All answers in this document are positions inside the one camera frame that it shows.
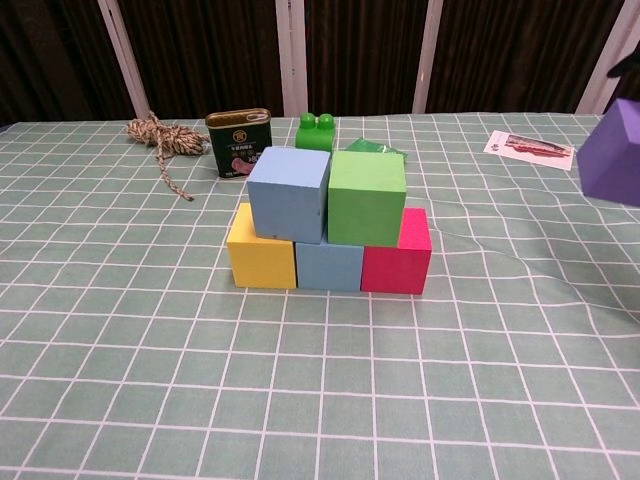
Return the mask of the yellow foam cube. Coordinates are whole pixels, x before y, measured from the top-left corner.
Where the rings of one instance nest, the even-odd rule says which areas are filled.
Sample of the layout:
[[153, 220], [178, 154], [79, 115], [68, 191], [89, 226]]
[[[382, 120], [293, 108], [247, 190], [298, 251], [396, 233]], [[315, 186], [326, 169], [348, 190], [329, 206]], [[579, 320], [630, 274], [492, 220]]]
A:
[[227, 237], [237, 287], [295, 289], [294, 243], [258, 237], [251, 206], [241, 203]]

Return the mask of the light blue foam cube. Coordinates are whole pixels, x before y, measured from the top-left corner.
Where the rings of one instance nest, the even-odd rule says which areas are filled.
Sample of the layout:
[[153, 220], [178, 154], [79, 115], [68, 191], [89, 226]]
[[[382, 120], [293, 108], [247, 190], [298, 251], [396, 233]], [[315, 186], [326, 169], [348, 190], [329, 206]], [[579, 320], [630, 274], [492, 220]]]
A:
[[329, 243], [324, 234], [319, 244], [297, 242], [295, 250], [299, 288], [360, 290], [363, 246]]
[[247, 184], [256, 234], [294, 242], [321, 242], [325, 228], [330, 154], [265, 148]]

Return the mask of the green foam cube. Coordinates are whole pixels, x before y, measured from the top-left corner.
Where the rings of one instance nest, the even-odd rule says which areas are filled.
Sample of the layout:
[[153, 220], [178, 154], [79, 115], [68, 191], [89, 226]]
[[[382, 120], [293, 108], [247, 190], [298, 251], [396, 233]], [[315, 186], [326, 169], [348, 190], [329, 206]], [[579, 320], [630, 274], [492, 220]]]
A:
[[328, 186], [328, 240], [394, 247], [406, 194], [400, 154], [335, 152]]

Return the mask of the green foil sachet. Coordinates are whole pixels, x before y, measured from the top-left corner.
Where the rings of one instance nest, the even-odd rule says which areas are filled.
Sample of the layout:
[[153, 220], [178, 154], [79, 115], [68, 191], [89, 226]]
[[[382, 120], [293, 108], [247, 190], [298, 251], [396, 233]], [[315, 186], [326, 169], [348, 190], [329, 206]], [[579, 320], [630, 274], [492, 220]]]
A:
[[346, 147], [346, 151], [352, 152], [368, 152], [368, 153], [384, 153], [384, 154], [397, 154], [401, 155], [403, 160], [407, 159], [407, 154], [403, 151], [395, 149], [389, 145], [367, 140], [365, 138], [358, 138]]

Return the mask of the white metal frame post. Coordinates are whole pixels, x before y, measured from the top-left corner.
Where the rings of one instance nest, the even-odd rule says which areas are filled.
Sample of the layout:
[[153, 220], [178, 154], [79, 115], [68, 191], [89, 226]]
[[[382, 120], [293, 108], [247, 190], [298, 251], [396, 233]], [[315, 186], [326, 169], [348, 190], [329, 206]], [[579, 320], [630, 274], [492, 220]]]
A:
[[111, 44], [138, 118], [146, 118], [150, 108], [137, 61], [117, 0], [97, 0]]
[[444, 0], [428, 0], [413, 96], [413, 114], [423, 114], [426, 110], [443, 4]]
[[304, 0], [275, 0], [284, 115], [309, 111]]
[[616, 22], [592, 71], [576, 114], [602, 114], [619, 78], [608, 78], [607, 72], [640, 42], [640, 0], [625, 0]]

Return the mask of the green checked tablecloth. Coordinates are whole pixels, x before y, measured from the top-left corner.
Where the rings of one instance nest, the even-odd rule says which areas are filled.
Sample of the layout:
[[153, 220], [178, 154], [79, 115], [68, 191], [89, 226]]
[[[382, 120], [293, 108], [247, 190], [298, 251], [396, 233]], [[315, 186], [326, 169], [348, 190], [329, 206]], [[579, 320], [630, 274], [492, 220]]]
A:
[[124, 122], [0, 130], [0, 480], [640, 480], [640, 209], [484, 151], [595, 115], [346, 117], [407, 155], [420, 296], [234, 285], [247, 198]]

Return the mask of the magenta foam cube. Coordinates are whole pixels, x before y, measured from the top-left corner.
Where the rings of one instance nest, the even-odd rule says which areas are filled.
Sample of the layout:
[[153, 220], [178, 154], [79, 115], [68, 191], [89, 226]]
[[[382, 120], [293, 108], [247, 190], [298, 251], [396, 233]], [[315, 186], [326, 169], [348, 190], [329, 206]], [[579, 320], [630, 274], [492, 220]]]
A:
[[421, 295], [431, 254], [426, 210], [405, 208], [396, 247], [364, 247], [361, 290]]

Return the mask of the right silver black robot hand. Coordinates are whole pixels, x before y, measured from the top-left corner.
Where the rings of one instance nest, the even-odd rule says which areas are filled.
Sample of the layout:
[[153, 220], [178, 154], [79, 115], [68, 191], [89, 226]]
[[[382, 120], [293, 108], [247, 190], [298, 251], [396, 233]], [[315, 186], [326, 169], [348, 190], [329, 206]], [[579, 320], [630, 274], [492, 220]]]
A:
[[607, 77], [620, 78], [635, 68], [640, 68], [640, 44], [612, 66], [607, 72]]

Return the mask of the green toy building brick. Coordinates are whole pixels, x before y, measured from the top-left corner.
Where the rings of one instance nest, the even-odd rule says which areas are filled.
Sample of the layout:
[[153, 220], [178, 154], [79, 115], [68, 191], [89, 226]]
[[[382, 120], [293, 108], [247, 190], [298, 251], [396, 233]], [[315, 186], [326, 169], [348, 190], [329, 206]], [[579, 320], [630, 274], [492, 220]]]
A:
[[307, 112], [300, 116], [295, 138], [298, 149], [333, 151], [336, 132], [334, 117], [329, 113], [319, 116]]

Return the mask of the dark green luncheon meat can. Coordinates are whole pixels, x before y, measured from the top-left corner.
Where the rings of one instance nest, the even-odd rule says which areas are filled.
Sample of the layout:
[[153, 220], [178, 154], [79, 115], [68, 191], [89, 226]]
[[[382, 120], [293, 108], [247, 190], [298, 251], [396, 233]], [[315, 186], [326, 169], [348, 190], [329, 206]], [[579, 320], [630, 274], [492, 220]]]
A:
[[220, 177], [250, 174], [264, 149], [272, 145], [270, 120], [265, 108], [211, 113], [205, 118]]

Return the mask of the purple foam cube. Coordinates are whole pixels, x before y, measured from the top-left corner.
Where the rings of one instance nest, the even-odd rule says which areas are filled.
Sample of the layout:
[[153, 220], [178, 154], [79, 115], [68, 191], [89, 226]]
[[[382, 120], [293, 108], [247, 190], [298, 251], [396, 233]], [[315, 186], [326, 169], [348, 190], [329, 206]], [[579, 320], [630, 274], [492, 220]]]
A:
[[617, 99], [577, 152], [583, 194], [640, 207], [640, 102]]

